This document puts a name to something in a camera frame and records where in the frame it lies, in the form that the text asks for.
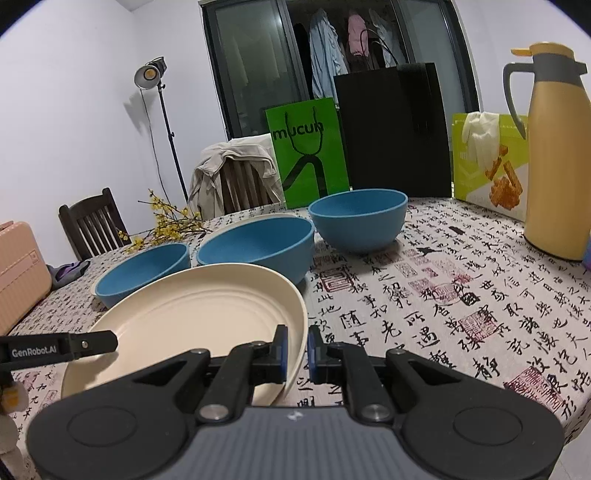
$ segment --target ceiling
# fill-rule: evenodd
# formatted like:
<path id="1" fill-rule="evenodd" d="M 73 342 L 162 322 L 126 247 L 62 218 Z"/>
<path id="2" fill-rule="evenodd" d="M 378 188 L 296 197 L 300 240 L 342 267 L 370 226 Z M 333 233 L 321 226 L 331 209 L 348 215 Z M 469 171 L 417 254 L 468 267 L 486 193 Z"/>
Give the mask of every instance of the ceiling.
<path id="1" fill-rule="evenodd" d="M 127 10 L 132 12 L 136 8 L 141 7 L 142 5 L 149 4 L 152 0 L 117 0 L 117 1 L 121 5 L 123 5 Z"/>

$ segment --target hanging clothes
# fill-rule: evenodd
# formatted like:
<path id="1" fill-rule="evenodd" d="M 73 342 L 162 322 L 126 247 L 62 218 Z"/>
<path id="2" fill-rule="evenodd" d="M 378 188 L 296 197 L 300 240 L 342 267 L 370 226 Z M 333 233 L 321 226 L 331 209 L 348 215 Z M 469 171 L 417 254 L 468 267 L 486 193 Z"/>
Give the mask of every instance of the hanging clothes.
<path id="1" fill-rule="evenodd" d="M 338 103 L 333 77 L 349 71 L 339 48 L 339 37 L 322 8 L 310 21 L 310 55 L 314 97 L 332 97 Z"/>
<path id="2" fill-rule="evenodd" d="M 395 67 L 398 63 L 406 63 L 406 59 L 404 58 L 404 54 L 400 48 L 398 37 L 392 32 L 390 24 L 371 8 L 369 9 L 369 16 L 378 32 L 380 39 L 390 49 L 390 51 L 388 51 L 388 48 L 382 47 L 386 66 Z"/>
<path id="3" fill-rule="evenodd" d="M 356 56 L 369 57 L 368 31 L 365 20 L 358 14 L 349 15 L 349 51 Z"/>
<path id="4" fill-rule="evenodd" d="M 310 92 L 310 98 L 314 98 L 312 92 L 312 58 L 310 57 L 310 42 L 308 41 L 308 32 L 301 23 L 294 25 L 295 43 L 300 52 L 301 66 L 304 70 L 304 77 L 306 78 L 306 85 Z"/>

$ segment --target screw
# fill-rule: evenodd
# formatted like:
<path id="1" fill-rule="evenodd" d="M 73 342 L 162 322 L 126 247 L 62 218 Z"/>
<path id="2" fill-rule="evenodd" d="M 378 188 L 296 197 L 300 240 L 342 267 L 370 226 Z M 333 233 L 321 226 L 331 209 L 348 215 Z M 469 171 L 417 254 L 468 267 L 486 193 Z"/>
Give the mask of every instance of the screw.
<path id="1" fill-rule="evenodd" d="M 361 416 L 369 421 L 381 421 L 390 415 L 390 411 L 379 403 L 366 405 L 361 410 Z"/>
<path id="2" fill-rule="evenodd" d="M 225 419 L 230 412 L 224 405 L 212 403 L 201 407 L 199 414 L 207 420 L 222 420 Z"/>

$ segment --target yellow thermos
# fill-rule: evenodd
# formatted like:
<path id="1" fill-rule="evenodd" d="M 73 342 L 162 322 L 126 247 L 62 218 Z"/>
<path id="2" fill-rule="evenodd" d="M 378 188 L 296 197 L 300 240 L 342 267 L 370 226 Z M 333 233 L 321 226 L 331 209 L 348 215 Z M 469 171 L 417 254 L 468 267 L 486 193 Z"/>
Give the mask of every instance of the yellow thermos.
<path id="1" fill-rule="evenodd" d="M 551 255 L 582 260 L 591 229 L 591 103 L 580 75 L 584 63 L 557 43 L 513 48 L 533 63 L 510 63 L 503 71 L 505 98 L 517 130 L 525 127 L 515 111 L 509 78 L 535 73 L 527 139 L 530 166 L 525 238 Z"/>

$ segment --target blue shirt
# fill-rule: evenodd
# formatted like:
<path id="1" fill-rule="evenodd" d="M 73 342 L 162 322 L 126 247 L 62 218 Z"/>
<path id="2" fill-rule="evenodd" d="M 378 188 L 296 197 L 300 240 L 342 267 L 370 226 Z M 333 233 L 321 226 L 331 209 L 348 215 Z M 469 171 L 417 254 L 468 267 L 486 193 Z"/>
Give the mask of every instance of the blue shirt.
<path id="1" fill-rule="evenodd" d="M 310 55 L 314 97 L 332 97 L 338 103 L 333 77 L 349 71 L 339 48 L 339 37 L 323 9 L 318 10 L 310 21 Z"/>

